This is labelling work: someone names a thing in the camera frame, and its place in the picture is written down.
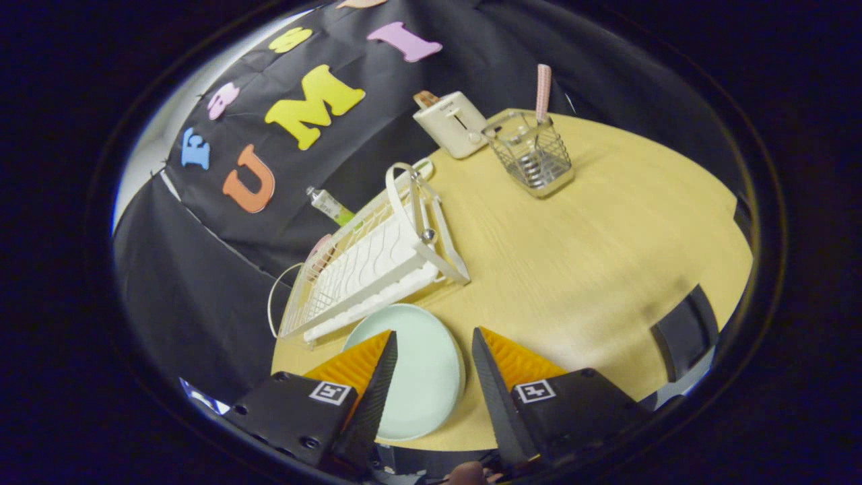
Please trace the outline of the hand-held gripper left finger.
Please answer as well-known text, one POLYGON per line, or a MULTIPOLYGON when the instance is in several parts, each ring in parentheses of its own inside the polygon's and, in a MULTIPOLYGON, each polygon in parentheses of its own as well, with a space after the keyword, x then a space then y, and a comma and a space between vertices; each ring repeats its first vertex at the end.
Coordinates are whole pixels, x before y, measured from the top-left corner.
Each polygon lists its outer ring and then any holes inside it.
POLYGON ((397 359, 396 331, 386 329, 304 375, 274 373, 226 420, 318 470, 366 472, 397 359))

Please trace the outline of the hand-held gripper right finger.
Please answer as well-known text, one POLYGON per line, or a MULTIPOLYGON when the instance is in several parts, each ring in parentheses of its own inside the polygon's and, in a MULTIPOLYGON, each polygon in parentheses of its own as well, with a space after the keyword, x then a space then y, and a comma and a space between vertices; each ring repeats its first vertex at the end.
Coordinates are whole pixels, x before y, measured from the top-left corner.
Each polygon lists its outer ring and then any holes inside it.
POLYGON ((650 416, 594 368, 564 370, 486 327, 474 329, 471 356, 511 472, 590 459, 650 416))

